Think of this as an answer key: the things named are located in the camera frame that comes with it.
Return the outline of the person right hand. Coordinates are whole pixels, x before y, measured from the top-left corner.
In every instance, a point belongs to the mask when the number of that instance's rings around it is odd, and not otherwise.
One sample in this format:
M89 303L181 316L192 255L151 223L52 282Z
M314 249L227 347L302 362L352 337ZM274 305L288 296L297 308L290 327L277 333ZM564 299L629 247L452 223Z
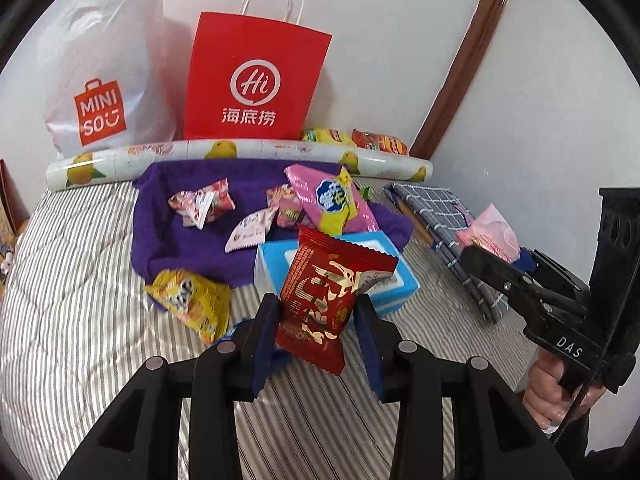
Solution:
M522 403L541 430L559 425L566 417L579 390L568 393L560 386L564 362L554 354L539 349L528 370L528 383Z

